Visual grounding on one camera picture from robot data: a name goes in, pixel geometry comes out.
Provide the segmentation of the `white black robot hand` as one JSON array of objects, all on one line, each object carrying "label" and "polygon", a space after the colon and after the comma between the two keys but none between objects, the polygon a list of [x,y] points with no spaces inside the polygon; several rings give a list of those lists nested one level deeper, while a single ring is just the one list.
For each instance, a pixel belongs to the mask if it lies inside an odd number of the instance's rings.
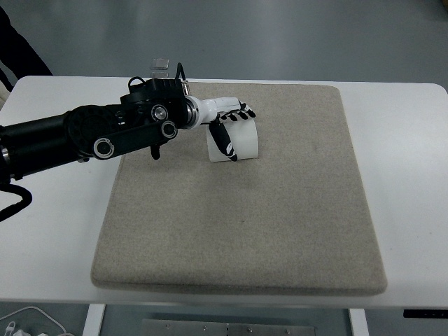
[{"label": "white black robot hand", "polygon": [[236,97],[200,100],[189,96],[194,107],[194,126],[206,126],[206,142],[211,162],[255,159],[258,157],[256,114]]}]

